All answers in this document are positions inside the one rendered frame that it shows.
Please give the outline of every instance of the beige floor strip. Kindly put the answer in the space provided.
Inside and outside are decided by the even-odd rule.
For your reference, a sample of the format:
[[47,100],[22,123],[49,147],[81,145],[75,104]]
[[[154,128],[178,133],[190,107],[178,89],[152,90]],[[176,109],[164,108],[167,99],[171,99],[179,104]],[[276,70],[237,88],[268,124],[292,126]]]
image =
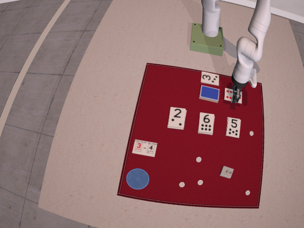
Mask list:
[[4,128],[4,124],[6,122],[6,119],[8,118],[10,109],[13,105],[13,102],[15,100],[15,97],[17,95],[17,92],[20,88],[20,85],[24,79],[25,74],[27,73],[29,66],[31,65],[35,55],[37,54],[40,46],[42,45],[44,39],[47,37],[49,31],[51,30],[51,28],[53,27],[53,25],[55,24],[55,22],[57,21],[57,19],[59,18],[60,14],[62,13],[62,11],[66,8],[66,6],[68,5],[68,3],[71,0],[65,0],[62,5],[59,7],[59,9],[57,10],[57,12],[55,13],[55,15],[53,16],[53,18],[51,19],[51,21],[48,23],[47,27],[44,29],[44,31],[42,32],[41,36],[39,37],[39,39],[37,40],[37,43],[35,44],[35,46],[33,47],[30,55],[28,56],[28,59],[26,60],[23,68],[21,69],[18,78],[10,92],[9,98],[4,106],[3,112],[1,114],[0,117],[0,137],[2,135],[2,131]]

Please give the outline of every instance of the blue card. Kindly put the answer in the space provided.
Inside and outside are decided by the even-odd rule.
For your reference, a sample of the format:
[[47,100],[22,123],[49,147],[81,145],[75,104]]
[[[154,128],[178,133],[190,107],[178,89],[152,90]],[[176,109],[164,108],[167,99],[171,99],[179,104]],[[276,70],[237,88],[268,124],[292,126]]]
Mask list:
[[202,85],[200,88],[199,98],[217,103],[219,102],[219,89]]

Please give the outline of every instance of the gray tile floor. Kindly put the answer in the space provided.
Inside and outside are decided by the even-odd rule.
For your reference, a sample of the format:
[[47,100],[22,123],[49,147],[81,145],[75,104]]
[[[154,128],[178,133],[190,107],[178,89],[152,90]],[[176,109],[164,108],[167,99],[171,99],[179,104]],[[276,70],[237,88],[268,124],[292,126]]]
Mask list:
[[[39,36],[64,0],[0,4],[0,114]],[[60,113],[111,0],[71,0],[47,35],[0,137],[0,227],[87,228],[38,208]],[[290,20],[304,65],[304,24]]]

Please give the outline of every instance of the playing card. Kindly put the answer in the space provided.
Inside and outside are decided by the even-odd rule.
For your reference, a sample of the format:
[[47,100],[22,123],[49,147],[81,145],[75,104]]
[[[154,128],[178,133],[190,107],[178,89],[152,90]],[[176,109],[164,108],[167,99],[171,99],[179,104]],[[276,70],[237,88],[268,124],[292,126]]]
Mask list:
[[240,119],[227,117],[226,136],[239,138],[240,129],[241,129]]
[[223,169],[222,169],[222,172],[220,173],[220,176],[221,177],[226,177],[226,178],[230,179],[231,176],[232,176],[232,173],[233,173],[233,169],[232,168],[223,166]]
[[206,100],[206,101],[212,101],[212,102],[219,102],[219,89],[215,89],[212,87],[204,86],[202,85],[200,87],[200,99]]
[[219,85],[219,75],[202,71],[200,82],[218,86]]
[[198,133],[213,135],[214,114],[199,113],[199,117]]
[[[225,101],[231,101],[232,96],[233,96],[233,90],[232,90],[232,89],[225,88],[224,100],[225,100]],[[241,97],[239,98],[238,103],[239,103],[239,104],[242,103],[242,91],[241,91]]]
[[185,108],[171,107],[168,128],[184,130],[187,110]]
[[132,153],[155,157],[157,143],[135,139]]

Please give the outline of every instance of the green base plate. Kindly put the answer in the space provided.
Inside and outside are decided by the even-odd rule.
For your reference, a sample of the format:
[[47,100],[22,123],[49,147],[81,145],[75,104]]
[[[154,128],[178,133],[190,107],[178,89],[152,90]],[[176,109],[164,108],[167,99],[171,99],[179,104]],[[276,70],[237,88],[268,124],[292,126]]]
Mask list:
[[219,27],[218,35],[216,37],[207,37],[202,32],[202,24],[192,23],[190,50],[223,56],[223,28]]

